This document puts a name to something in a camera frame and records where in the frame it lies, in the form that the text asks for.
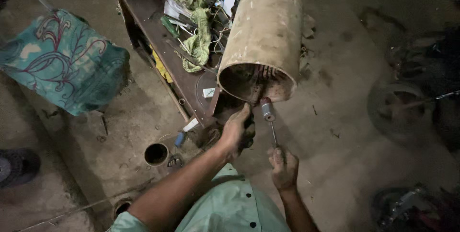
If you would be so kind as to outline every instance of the person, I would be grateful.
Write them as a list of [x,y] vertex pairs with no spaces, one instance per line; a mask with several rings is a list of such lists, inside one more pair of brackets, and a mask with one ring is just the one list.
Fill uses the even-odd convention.
[[115,220],[109,232],[318,232],[297,190],[299,160],[284,147],[269,151],[271,174],[286,213],[230,164],[250,146],[255,124],[249,104],[233,114],[220,140],[164,177]]

